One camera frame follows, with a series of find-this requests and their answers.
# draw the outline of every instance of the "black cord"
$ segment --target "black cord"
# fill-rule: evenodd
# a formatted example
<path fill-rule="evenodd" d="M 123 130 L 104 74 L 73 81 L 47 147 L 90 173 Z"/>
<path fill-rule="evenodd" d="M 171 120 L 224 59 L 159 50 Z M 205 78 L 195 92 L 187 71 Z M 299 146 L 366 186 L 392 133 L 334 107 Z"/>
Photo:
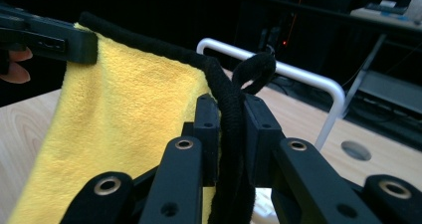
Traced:
<path fill-rule="evenodd" d="M 406 56 L 404 56 L 403 59 L 401 59 L 399 62 L 397 62 L 395 65 L 393 65 L 390 69 L 388 69 L 385 74 L 390 74 L 393 70 L 395 70 L 400 64 L 402 64 L 407 58 L 410 57 L 418 48 L 422 46 L 422 42 L 420 42 L 415 48 L 412 49 Z"/>
<path fill-rule="evenodd" d="M 357 76 L 357 74 L 359 74 L 360 70 L 363 67 L 363 64 L 364 63 L 362 63 L 362 65 L 360 65 L 360 67 L 356 70 L 356 72 L 345 83 L 343 83 L 341 85 L 342 88 L 344 88 L 345 86 L 347 86 L 347 84 L 349 84 Z"/>
<path fill-rule="evenodd" d="M 275 82 L 271 82 L 272 85 L 277 87 L 277 91 L 279 92 L 280 90 L 283 92 L 283 94 L 285 94 L 286 96 L 289 96 L 288 91 L 284 88 L 283 85 L 277 84 Z"/>
<path fill-rule="evenodd" d="M 275 75 L 273 76 L 273 78 L 272 78 L 272 82 L 274 82 L 274 83 L 275 83 L 275 79 L 277 79 L 277 78 L 284 79 L 286 82 L 289 82 L 288 84 L 281 85 L 281 86 L 283 86 L 283 87 L 292 87 L 292 86 L 294 86 L 294 85 L 295 85 L 295 83 L 296 83 L 296 81 L 295 81 L 295 80 L 292 80 L 292 79 L 290 79 L 290 78 L 284 77 L 284 76 L 279 75 L 279 74 L 275 74 Z"/>
<path fill-rule="evenodd" d="M 385 105 L 382 105 L 377 101 L 369 101 L 365 100 L 365 98 L 360 98 L 360 100 L 363 101 L 364 109 L 355 106 L 350 107 L 350 109 L 361 118 L 374 123 L 389 122 L 396 119 L 396 113 L 393 111 L 392 107 L 388 106 L 389 110 L 387 110 Z"/>

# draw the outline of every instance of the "dark background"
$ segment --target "dark background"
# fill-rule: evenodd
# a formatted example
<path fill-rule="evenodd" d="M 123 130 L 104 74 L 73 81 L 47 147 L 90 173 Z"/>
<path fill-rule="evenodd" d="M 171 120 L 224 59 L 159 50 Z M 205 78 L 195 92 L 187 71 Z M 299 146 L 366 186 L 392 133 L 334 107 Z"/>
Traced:
<path fill-rule="evenodd" d="M 360 67 L 376 39 L 376 33 L 328 21 L 324 17 L 298 15 L 242 0 L 5 0 L 43 17 L 70 23 L 90 11 L 135 33 L 195 50 L 205 37 L 252 52 L 275 49 L 279 61 L 328 76 L 347 89 L 347 82 Z M 381 0 L 284 0 L 347 14 L 369 2 Z M 407 6 L 410 0 L 395 0 Z M 289 38 L 288 46 L 283 41 Z M 418 43 L 399 40 L 411 49 Z M 223 67 L 233 69 L 238 61 L 217 56 Z M 421 83 L 420 53 L 386 45 L 375 59 L 374 69 L 413 83 Z M 13 85 L 0 81 L 0 107 L 59 89 L 66 63 L 34 57 L 21 63 L 31 82 Z"/>

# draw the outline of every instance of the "microfiber cloth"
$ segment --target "microfiber cloth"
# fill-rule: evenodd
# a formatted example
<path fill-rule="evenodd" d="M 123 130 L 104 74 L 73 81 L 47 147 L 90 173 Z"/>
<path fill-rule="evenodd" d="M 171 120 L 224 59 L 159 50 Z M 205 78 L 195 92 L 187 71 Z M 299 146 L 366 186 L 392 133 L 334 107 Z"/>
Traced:
<path fill-rule="evenodd" d="M 51 126 L 8 223 L 60 223 L 94 176 L 119 171 L 135 178 L 155 167 L 168 141 L 194 121 L 196 100 L 204 94 L 221 113 L 221 158 L 216 188 L 204 188 L 203 222 L 249 223 L 255 189 L 245 181 L 242 93 L 265 85 L 274 58 L 256 55 L 230 81 L 215 58 L 94 14 L 83 13 L 76 27 L 97 34 L 98 61 L 68 62 Z"/>

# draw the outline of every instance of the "yellow towel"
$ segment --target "yellow towel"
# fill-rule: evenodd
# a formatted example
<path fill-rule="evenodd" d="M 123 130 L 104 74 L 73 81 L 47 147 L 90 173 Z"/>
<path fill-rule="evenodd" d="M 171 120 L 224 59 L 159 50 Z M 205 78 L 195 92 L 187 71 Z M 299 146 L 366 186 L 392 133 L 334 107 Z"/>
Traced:
<path fill-rule="evenodd" d="M 92 177 L 121 171 L 135 178 L 156 166 L 167 142 L 193 121 L 196 99 L 211 94 L 203 71 L 136 48 L 153 40 L 117 32 L 124 42 L 97 32 L 95 65 L 67 64 L 56 113 L 8 223 L 59 223 Z M 204 193 L 204 222 L 212 195 Z"/>

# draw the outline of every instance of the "white bottle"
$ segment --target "white bottle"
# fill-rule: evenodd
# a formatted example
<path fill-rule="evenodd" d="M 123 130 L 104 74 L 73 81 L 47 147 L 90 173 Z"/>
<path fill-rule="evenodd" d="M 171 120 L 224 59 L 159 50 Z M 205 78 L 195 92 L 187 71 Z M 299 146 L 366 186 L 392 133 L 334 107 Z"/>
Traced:
<path fill-rule="evenodd" d="M 411 0 L 404 16 L 420 24 L 422 22 L 422 0 Z"/>

